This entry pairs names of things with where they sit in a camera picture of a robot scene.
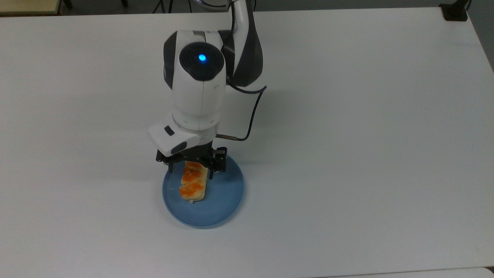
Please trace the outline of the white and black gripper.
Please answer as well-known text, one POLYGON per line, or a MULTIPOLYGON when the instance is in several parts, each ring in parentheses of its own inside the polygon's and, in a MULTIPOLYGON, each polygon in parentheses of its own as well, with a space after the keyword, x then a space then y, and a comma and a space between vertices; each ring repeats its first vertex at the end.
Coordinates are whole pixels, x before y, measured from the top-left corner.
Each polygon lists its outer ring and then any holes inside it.
POLYGON ((168 166, 173 173, 174 165, 181 161, 208 164, 209 179, 216 172, 227 170, 228 148, 212 149, 215 127, 204 131, 181 129, 175 123, 157 123, 148 129, 148 134, 157 148, 156 161, 168 166))

